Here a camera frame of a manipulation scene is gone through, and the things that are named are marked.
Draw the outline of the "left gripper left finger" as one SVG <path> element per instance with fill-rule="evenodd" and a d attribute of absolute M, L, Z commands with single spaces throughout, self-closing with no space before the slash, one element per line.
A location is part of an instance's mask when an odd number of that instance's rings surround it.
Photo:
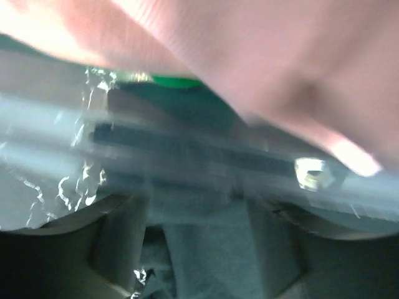
<path fill-rule="evenodd" d="M 131 298 L 144 199 L 104 199 L 36 229 L 1 232 L 1 298 Z"/>

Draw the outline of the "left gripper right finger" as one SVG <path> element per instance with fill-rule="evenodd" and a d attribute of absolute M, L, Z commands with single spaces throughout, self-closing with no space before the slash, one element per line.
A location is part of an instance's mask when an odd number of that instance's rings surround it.
<path fill-rule="evenodd" d="M 290 204 L 246 205 L 265 298 L 398 298 L 398 236 L 363 236 Z"/>

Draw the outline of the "black t shirt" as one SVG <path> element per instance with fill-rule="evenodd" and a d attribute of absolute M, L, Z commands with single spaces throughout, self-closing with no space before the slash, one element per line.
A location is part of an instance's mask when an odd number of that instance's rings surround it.
<path fill-rule="evenodd" d="M 150 209 L 143 298 L 308 298 L 307 266 L 292 227 L 204 152 L 175 154 L 213 187 L 163 186 Z"/>

